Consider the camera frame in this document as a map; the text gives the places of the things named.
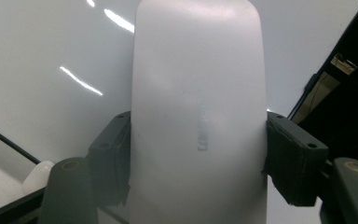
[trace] metal rod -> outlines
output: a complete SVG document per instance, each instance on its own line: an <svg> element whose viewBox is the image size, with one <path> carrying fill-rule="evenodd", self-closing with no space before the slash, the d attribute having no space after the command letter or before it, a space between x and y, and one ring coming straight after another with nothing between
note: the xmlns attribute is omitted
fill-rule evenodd
<svg viewBox="0 0 358 224"><path fill-rule="evenodd" d="M6 145L8 145L9 147L13 148L14 150L16 150L18 153L20 153L23 157L27 158L28 160L30 160L31 162L33 162L34 164L38 164L40 162L40 160L38 160L37 158L35 158L33 155L29 154L27 151L25 151L24 149L22 149L21 147L17 146L15 143L13 143L12 141L10 141L9 139L7 139L6 137L4 137L2 134L0 134L0 140L2 142L4 142Z"/></svg>

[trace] white surface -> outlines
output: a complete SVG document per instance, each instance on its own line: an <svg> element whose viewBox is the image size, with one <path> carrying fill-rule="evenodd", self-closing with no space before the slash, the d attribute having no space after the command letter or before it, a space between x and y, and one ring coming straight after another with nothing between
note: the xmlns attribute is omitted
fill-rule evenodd
<svg viewBox="0 0 358 224"><path fill-rule="evenodd" d="M42 189L48 183L51 168L54 166L52 161L41 161L22 183L22 192L25 195Z"/></svg>
<svg viewBox="0 0 358 224"><path fill-rule="evenodd" d="M265 224L266 81L255 8L144 0L136 16L130 223Z"/></svg>
<svg viewBox="0 0 358 224"><path fill-rule="evenodd" d="M267 105L289 115L358 11L358 0L250 0L260 15Z"/></svg>
<svg viewBox="0 0 358 224"><path fill-rule="evenodd" d="M133 33L120 22L139 2L0 1L0 133L41 161L85 156L131 109Z"/></svg>
<svg viewBox="0 0 358 224"><path fill-rule="evenodd" d="M0 141L0 207L24 196L21 182L34 164Z"/></svg>
<svg viewBox="0 0 358 224"><path fill-rule="evenodd" d="M250 1L261 18L268 107L287 115L354 16L358 0ZM84 156L109 120L131 105L132 33L105 10L133 24L139 2L0 0L0 132L39 160ZM13 170L8 164L0 170ZM7 177L0 177L0 188L10 185ZM301 223L314 223L293 215L275 196L268 194L268 217L274 217L269 223L297 224L302 217Z"/></svg>

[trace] logo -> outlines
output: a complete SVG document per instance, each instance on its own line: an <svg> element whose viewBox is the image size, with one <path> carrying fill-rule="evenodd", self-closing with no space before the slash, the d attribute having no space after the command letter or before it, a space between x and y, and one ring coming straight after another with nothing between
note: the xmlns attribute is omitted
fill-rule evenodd
<svg viewBox="0 0 358 224"><path fill-rule="evenodd" d="M209 115L207 110L206 101L200 99L198 102L198 150L206 151L208 150L208 123Z"/></svg>

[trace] glossy surface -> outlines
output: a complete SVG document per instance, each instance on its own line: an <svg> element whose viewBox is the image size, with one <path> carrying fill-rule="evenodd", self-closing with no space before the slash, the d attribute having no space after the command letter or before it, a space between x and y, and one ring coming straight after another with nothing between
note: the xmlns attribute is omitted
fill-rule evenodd
<svg viewBox="0 0 358 224"><path fill-rule="evenodd" d="M85 156L131 109L139 2L0 1L0 133L41 161Z"/></svg>
<svg viewBox="0 0 358 224"><path fill-rule="evenodd" d="M25 194L22 181L34 168L34 164L0 141L0 207Z"/></svg>
<svg viewBox="0 0 358 224"><path fill-rule="evenodd" d="M144 0L133 64L130 223L265 224L266 80L255 8Z"/></svg>
<svg viewBox="0 0 358 224"><path fill-rule="evenodd" d="M139 2L0 0L0 132L41 161L84 156L112 117L131 107L131 24ZM250 2L261 19L268 107L287 115L358 0ZM128 23L117 25L120 18ZM286 215L298 211L287 207L277 193L268 196L268 223L310 220Z"/></svg>

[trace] black cable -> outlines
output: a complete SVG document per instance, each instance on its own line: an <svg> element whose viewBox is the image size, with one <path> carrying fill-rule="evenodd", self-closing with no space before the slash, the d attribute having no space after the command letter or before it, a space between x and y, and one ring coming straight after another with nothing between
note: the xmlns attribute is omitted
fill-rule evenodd
<svg viewBox="0 0 358 224"><path fill-rule="evenodd" d="M8 138L4 137L2 134L0 134L0 140L4 142L6 145L8 145L9 147L19 152L23 157L27 158L29 161L33 162L34 164L38 164L40 162L40 160L35 158L33 155L29 154L21 147L17 146L15 143L10 141Z"/></svg>

